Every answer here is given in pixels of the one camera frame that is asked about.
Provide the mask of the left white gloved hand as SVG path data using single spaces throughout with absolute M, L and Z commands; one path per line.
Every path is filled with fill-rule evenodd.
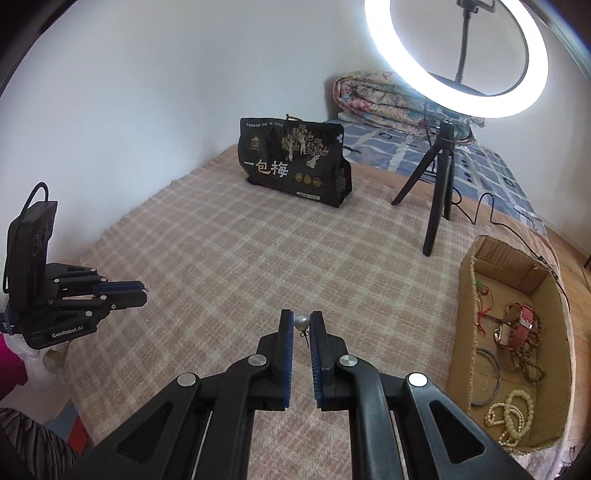
M 48 389 L 61 374 L 69 347 L 68 342 L 36 350 L 29 347 L 20 334 L 5 334 L 4 340 L 9 350 L 23 361 L 27 383 L 32 389 Z

